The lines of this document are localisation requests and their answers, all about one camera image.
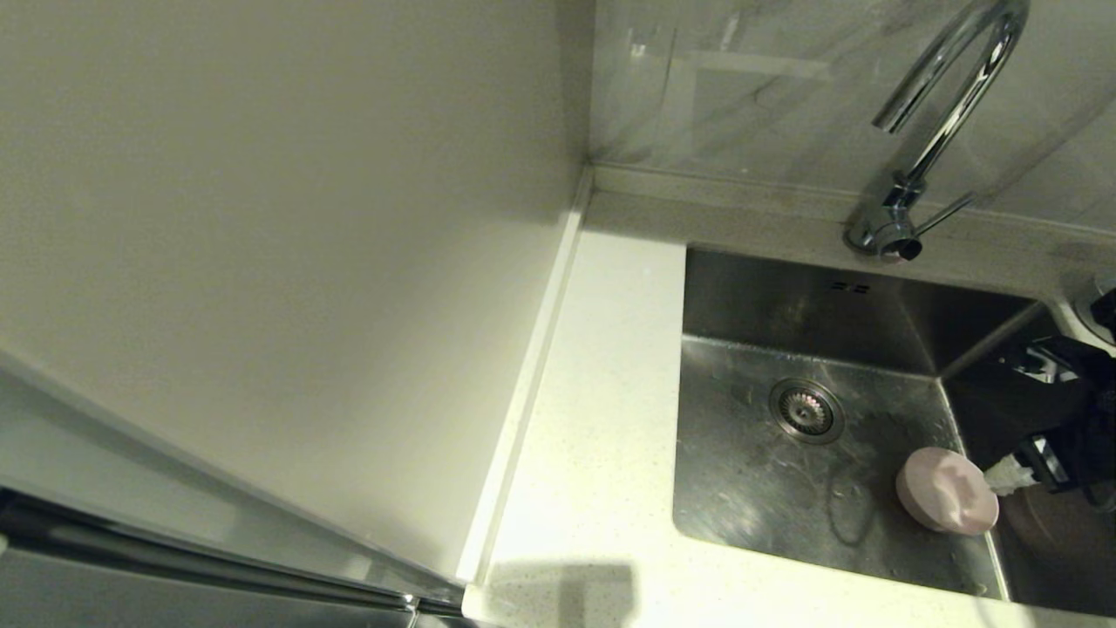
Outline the pink bowl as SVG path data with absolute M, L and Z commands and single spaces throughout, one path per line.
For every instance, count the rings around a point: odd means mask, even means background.
M 929 531 L 980 537 L 999 522 L 999 497 L 977 465 L 942 447 L 910 453 L 895 477 L 899 504 Z

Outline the round metal drain strainer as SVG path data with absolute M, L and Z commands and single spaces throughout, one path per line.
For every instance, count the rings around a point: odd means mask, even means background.
M 820 383 L 793 378 L 777 381 L 768 406 L 777 425 L 805 444 L 833 444 L 845 433 L 841 404 Z

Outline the grey appliance door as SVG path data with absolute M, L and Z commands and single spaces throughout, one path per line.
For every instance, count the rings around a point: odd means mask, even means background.
M 454 605 L 196 549 L 0 487 L 0 628 L 481 628 Z

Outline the stainless steel sink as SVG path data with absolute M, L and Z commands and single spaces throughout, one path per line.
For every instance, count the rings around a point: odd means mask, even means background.
M 1018 490 L 980 537 L 929 531 L 895 492 L 914 450 L 989 468 L 1084 410 L 1085 381 L 999 363 L 1057 334 L 1047 307 L 1003 291 L 689 248 L 673 523 L 720 545 L 1116 619 L 1116 512 L 1080 490 Z M 769 393 L 791 378 L 833 392 L 840 438 L 805 444 L 777 425 Z

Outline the light blue bowl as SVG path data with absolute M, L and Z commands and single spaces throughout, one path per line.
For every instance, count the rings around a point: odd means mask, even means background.
M 1116 273 L 1091 276 L 1072 297 L 1072 313 L 1096 338 L 1116 349 Z

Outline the chrome gooseneck faucet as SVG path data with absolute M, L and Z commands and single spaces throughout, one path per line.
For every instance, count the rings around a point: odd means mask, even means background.
M 908 73 L 889 94 L 872 124 L 877 131 L 896 134 L 914 118 L 936 85 L 973 44 L 984 37 L 981 51 L 968 73 L 965 83 L 953 96 L 946 110 L 929 133 L 925 146 L 910 167 L 892 175 L 888 194 L 876 203 L 856 209 L 841 231 L 846 247 L 862 257 L 885 263 L 907 263 L 923 251 L 923 236 L 956 212 L 977 204 L 979 196 L 968 192 L 915 225 L 912 211 L 929 190 L 929 172 L 971 118 L 987 91 L 1004 71 L 1027 28 L 1031 0 L 969 0 L 936 33 Z

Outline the white tall cabinet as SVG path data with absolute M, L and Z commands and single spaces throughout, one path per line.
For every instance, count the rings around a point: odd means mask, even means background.
M 0 0 L 0 367 L 477 580 L 589 191 L 596 0 Z

